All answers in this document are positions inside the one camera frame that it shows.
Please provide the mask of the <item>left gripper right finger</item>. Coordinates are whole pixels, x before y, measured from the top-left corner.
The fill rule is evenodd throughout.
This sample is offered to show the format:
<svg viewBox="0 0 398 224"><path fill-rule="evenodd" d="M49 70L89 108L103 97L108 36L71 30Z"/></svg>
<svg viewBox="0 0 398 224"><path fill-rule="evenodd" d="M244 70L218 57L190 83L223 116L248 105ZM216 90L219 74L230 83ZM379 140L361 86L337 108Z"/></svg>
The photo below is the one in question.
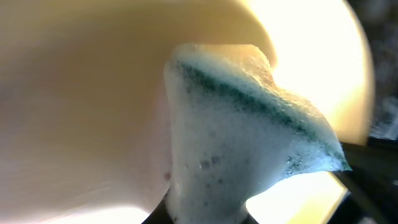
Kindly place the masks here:
<svg viewBox="0 0 398 224"><path fill-rule="evenodd" d="M397 143L344 143L352 167L285 179L246 204L251 223L397 223Z"/></svg>

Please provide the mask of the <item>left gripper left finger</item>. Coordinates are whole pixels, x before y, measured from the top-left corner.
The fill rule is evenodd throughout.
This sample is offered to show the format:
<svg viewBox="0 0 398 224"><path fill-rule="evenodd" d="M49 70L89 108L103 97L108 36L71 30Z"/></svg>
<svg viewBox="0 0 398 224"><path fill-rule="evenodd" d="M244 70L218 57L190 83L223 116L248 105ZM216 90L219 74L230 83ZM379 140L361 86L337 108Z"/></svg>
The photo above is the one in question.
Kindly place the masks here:
<svg viewBox="0 0 398 224"><path fill-rule="evenodd" d="M167 194L162 198L155 210L142 222L142 224L174 224L166 207Z"/></svg>

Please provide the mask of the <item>green yellow sponge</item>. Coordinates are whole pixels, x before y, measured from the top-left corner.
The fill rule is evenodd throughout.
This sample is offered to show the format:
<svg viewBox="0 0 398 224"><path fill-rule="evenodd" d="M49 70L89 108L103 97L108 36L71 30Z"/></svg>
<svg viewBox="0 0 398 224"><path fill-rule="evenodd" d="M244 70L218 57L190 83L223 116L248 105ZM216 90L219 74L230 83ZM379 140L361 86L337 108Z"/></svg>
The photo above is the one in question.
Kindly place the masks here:
<svg viewBox="0 0 398 224"><path fill-rule="evenodd" d="M324 115L278 87L253 45L180 45L164 78L175 223L241 223L245 202L280 180L349 170Z"/></svg>

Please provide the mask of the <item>yellow plate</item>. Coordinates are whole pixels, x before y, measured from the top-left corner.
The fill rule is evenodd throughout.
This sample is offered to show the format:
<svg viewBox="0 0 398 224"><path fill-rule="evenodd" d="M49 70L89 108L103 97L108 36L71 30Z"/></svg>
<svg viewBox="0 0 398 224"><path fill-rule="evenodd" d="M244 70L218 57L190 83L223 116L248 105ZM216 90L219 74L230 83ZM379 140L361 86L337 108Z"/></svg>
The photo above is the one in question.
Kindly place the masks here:
<svg viewBox="0 0 398 224"><path fill-rule="evenodd" d="M346 1L2 1L1 222L142 222L167 190L162 71L183 42L257 46L366 142L373 63Z"/></svg>

